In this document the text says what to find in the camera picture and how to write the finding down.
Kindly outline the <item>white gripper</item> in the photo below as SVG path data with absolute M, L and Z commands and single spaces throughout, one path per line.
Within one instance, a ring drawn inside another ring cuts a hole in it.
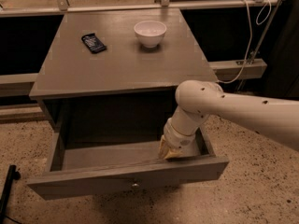
M 161 137 L 158 156 L 160 159 L 169 160 L 179 158 L 181 150 L 195 149 L 195 135 L 186 135 L 177 131 L 168 119 L 164 125 L 164 136 Z

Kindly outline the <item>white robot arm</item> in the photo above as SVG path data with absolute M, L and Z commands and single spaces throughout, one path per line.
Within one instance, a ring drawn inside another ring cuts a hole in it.
M 177 108 L 160 141 L 162 159 L 198 155 L 195 133 L 211 115 L 299 150 L 298 101 L 227 93 L 216 83 L 197 80 L 180 83 L 175 98 Z

